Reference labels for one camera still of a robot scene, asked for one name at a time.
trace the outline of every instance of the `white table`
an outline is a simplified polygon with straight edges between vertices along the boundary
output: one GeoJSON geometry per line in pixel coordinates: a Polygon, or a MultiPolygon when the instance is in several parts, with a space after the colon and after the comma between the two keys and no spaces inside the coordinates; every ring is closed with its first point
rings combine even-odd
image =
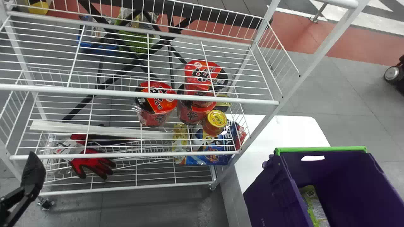
{"type": "MultiPolygon", "coordinates": [[[[264,115],[246,115],[252,132],[264,115]]],[[[261,164],[276,147],[329,147],[316,120],[305,116],[275,116],[221,182],[227,219],[231,227],[250,227],[243,192],[261,173],[261,164]]]]}

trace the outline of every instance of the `canned food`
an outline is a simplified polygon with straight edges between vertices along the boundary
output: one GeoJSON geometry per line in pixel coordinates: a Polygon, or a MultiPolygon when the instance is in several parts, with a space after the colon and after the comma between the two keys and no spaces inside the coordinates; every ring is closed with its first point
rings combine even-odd
{"type": "Polygon", "coordinates": [[[226,115],[220,110],[212,110],[203,122],[203,129],[208,135],[217,136],[224,131],[227,124],[226,115]]]}
{"type": "MultiPolygon", "coordinates": [[[[219,95],[217,95],[217,97],[228,98],[228,96],[225,94],[219,94],[219,95]]],[[[230,106],[231,106],[231,103],[229,103],[229,102],[217,102],[215,109],[220,110],[223,113],[226,113],[226,111],[229,109],[230,106]]]]}
{"type": "MultiPolygon", "coordinates": [[[[177,93],[182,95],[184,91],[179,89],[177,93]]],[[[209,111],[211,111],[216,105],[216,102],[212,102],[212,104],[207,107],[197,107],[192,105],[192,102],[193,101],[187,100],[178,101],[177,116],[183,123],[188,125],[201,123],[209,111]]]]}
{"type": "MultiPolygon", "coordinates": [[[[137,92],[148,92],[149,83],[143,82],[135,89],[137,92]]],[[[150,93],[175,94],[171,86],[159,81],[150,81],[150,93]]],[[[176,107],[176,99],[135,98],[133,109],[137,112],[140,122],[146,127],[162,125],[171,111],[176,107]]]]}
{"type": "Polygon", "coordinates": [[[210,76],[206,61],[192,60],[185,66],[185,94],[213,96],[227,85],[227,74],[216,63],[208,61],[210,76]]]}

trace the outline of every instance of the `red glove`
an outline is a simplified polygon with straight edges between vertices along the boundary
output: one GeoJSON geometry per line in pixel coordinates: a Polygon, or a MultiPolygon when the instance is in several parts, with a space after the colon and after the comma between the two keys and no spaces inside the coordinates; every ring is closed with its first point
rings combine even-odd
{"type": "MultiPolygon", "coordinates": [[[[70,137],[70,139],[83,140],[83,141],[76,141],[76,142],[84,145],[86,135],[74,134],[70,137]]],[[[86,148],[86,153],[93,154],[93,153],[102,153],[102,152],[97,151],[93,148],[86,148]]],[[[75,158],[72,161],[69,161],[69,163],[72,166],[73,170],[76,172],[77,176],[79,176],[81,179],[86,178],[86,173],[84,172],[83,167],[86,167],[87,169],[93,171],[95,174],[97,174],[99,177],[101,177],[104,180],[107,179],[107,174],[108,175],[113,174],[113,171],[111,170],[110,167],[112,167],[112,168],[116,167],[115,162],[113,162],[107,158],[75,158]]]]}

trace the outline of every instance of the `purple plastic bin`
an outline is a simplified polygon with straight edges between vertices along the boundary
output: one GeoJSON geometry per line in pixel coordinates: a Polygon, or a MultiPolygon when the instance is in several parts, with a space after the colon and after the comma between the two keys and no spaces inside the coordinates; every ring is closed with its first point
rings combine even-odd
{"type": "Polygon", "coordinates": [[[285,152],[244,192],[252,227],[312,227],[298,188],[314,185],[331,227],[403,227],[404,203],[371,154],[285,152]],[[307,155],[324,160],[303,162],[307,155]]]}

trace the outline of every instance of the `wheel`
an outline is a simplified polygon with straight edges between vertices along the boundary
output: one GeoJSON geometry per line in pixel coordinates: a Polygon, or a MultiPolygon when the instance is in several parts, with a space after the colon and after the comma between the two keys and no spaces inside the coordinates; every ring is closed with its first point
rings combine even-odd
{"type": "Polygon", "coordinates": [[[37,202],[36,204],[38,206],[41,206],[41,210],[49,210],[54,204],[54,201],[49,201],[46,198],[40,197],[38,196],[39,202],[37,202]]]}
{"type": "Polygon", "coordinates": [[[384,79],[390,83],[395,84],[404,77],[404,70],[400,66],[391,66],[384,73],[384,79]]]}
{"type": "Polygon", "coordinates": [[[210,184],[210,185],[209,185],[209,190],[210,190],[210,191],[214,191],[215,188],[213,188],[212,185],[210,184]]]}

